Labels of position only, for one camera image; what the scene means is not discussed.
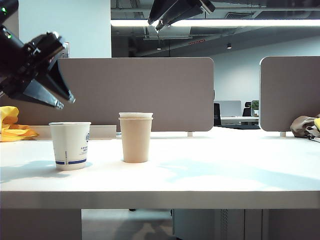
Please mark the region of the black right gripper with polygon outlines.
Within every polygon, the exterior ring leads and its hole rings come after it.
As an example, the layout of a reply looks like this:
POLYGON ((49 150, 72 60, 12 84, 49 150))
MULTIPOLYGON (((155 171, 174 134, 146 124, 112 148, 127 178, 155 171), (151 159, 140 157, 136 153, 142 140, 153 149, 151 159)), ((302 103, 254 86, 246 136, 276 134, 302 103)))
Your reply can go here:
POLYGON ((216 7, 210 0, 154 0, 148 17, 148 24, 158 21, 155 29, 172 25, 203 12, 213 13, 216 7))

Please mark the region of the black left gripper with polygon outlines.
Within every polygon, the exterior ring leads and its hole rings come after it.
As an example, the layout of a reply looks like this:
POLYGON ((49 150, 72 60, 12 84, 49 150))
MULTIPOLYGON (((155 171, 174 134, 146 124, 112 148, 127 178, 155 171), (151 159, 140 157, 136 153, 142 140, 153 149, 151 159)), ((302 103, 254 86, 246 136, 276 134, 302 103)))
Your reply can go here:
POLYGON ((23 95, 37 103, 62 110, 64 104, 46 88, 70 103, 75 102, 58 62, 57 55, 64 49, 64 39, 55 31, 41 34, 27 43, 11 31, 1 31, 0 76, 21 84, 32 80, 23 95))

